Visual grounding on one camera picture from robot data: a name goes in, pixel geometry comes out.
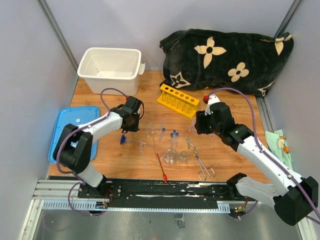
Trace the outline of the clear glass test tube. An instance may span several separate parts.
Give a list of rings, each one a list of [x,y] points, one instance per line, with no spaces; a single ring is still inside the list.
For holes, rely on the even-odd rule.
[[[145,129],[145,133],[149,138],[151,135],[155,133],[156,129],[153,127],[153,123],[150,121]]]

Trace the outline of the blue cap tube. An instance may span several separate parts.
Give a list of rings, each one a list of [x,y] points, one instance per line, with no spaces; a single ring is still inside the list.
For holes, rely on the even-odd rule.
[[[164,127],[160,130],[159,139],[158,139],[159,142],[162,141],[165,131],[166,129]]]
[[[175,141],[175,147],[178,148],[178,146],[179,146],[179,133],[178,132],[175,132],[174,141]]]
[[[173,140],[175,141],[176,140],[176,130],[175,129],[172,131],[172,136],[173,136]]]
[[[173,133],[170,134],[170,148],[173,149],[175,147],[175,141],[173,139]]]

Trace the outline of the clear plastic tube rack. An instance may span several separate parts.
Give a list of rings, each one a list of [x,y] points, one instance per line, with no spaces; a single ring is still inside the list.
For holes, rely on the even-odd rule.
[[[196,125],[196,118],[194,117],[191,121],[191,126],[190,126],[190,129],[189,129],[189,132],[190,133],[197,133],[197,129],[195,128],[195,125]]]

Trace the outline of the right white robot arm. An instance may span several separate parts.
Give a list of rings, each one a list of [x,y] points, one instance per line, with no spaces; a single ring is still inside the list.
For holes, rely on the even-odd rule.
[[[311,176],[302,177],[278,160],[246,125],[235,123],[229,106],[217,97],[210,96],[205,103],[206,109],[196,112],[197,133],[217,135],[271,181],[266,184],[238,173],[227,181],[227,196],[232,200],[253,198],[274,209],[290,226],[307,217],[318,206],[318,182]]]

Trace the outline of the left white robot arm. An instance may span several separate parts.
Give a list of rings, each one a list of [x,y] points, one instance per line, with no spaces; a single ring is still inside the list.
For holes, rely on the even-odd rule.
[[[96,198],[107,193],[106,177],[91,163],[92,145],[107,134],[122,130],[122,133],[139,131],[144,103],[133,97],[126,97],[124,104],[85,124],[67,124],[59,137],[52,157],[56,167],[64,174],[71,173],[89,185],[89,191]]]

